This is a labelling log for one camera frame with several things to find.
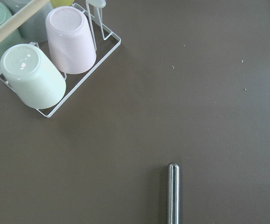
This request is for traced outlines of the pink plastic cup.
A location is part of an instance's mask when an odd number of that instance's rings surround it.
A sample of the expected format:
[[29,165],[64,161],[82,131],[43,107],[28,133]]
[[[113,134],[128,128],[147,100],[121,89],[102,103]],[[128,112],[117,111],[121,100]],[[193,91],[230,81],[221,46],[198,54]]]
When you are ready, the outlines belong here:
[[68,74],[88,71],[96,62],[96,50],[88,20],[80,10],[62,6],[46,18],[48,48],[54,66]]

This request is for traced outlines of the white plastic cup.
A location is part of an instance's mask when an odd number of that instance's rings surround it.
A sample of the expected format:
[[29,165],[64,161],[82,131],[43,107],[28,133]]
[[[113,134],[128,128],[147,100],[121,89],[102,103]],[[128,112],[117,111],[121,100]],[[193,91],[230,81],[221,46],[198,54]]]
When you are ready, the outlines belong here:
[[64,77],[37,46],[12,46],[2,55],[0,69],[21,101],[31,108],[53,107],[65,94]]

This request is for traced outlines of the grey-blue plastic cup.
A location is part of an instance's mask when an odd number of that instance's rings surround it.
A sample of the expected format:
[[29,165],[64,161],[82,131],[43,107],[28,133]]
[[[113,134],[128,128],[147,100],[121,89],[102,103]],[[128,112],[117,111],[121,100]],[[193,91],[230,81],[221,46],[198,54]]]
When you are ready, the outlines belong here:
[[[25,7],[30,0],[4,0],[4,2],[10,11],[15,14]],[[19,27],[22,38],[29,42],[45,42],[48,39],[45,20],[52,10],[52,4],[49,1],[37,13],[25,21]]]

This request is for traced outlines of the yellow plastic cup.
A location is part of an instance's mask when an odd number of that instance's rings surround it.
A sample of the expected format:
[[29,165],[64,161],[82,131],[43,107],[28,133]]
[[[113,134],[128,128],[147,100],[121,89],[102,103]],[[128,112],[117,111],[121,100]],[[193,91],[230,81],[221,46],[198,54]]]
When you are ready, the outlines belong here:
[[51,0],[50,1],[53,8],[62,7],[62,6],[71,6],[75,1],[74,0]]

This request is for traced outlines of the steel muddler black tip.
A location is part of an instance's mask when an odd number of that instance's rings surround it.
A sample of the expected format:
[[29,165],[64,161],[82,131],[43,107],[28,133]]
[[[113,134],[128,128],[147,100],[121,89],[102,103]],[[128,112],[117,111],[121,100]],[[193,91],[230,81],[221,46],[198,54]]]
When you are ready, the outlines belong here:
[[180,220],[180,168],[176,163],[168,165],[167,223],[178,224]]

